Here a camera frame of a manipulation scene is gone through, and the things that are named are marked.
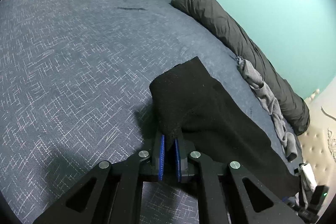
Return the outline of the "grey knit garment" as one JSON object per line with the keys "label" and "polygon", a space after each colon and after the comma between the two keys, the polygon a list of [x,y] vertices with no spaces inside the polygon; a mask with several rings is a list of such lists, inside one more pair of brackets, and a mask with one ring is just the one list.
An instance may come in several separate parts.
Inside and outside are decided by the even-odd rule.
{"label": "grey knit garment", "polygon": [[238,71],[242,78],[248,83],[256,98],[260,101],[262,108],[271,117],[274,130],[282,145],[285,158],[289,162],[292,162],[298,156],[296,141],[294,134],[289,132],[286,128],[277,98],[250,61],[238,57]]}

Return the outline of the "white folded clothes stack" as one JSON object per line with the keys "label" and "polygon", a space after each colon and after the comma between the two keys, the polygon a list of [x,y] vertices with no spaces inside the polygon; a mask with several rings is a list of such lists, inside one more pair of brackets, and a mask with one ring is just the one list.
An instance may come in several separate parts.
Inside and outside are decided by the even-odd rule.
{"label": "white folded clothes stack", "polygon": [[317,187],[313,169],[309,163],[299,166],[299,192],[295,195],[295,203],[306,209],[311,201],[312,195]]}

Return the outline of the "black fleece-lined pants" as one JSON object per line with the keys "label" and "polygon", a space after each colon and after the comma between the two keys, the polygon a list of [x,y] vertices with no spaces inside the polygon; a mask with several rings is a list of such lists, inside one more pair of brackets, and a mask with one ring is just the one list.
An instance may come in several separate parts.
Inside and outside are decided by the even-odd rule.
{"label": "black fleece-lined pants", "polygon": [[182,134],[214,161],[238,161],[279,199],[299,191],[267,134],[212,78],[198,57],[176,65],[149,85],[158,128],[170,140]]}

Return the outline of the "blue patterned bed sheet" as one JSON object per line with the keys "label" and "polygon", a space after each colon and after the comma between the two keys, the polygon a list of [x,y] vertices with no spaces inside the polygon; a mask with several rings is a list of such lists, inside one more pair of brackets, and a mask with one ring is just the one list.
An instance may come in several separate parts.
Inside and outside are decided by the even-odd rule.
{"label": "blue patterned bed sheet", "polygon": [[1,193],[32,223],[154,131],[149,85],[199,57],[282,154],[236,56],[171,0],[1,1]]}

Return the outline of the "dark grey rolled duvet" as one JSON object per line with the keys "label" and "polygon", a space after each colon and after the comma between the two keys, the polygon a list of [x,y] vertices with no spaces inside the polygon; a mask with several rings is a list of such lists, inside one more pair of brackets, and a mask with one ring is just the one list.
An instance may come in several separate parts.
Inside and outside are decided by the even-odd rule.
{"label": "dark grey rolled duvet", "polygon": [[171,5],[208,29],[236,56],[250,61],[277,98],[294,133],[299,136],[307,130],[310,125],[307,104],[217,0],[171,0]]}

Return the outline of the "cream tufted headboard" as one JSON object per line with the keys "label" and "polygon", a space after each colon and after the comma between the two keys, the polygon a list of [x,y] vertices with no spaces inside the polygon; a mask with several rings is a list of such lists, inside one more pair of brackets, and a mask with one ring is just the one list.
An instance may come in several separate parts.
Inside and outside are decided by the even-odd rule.
{"label": "cream tufted headboard", "polygon": [[302,156],[308,162],[318,185],[329,187],[323,206],[335,195],[335,98],[318,89],[305,99],[310,111],[310,125],[300,135]]}

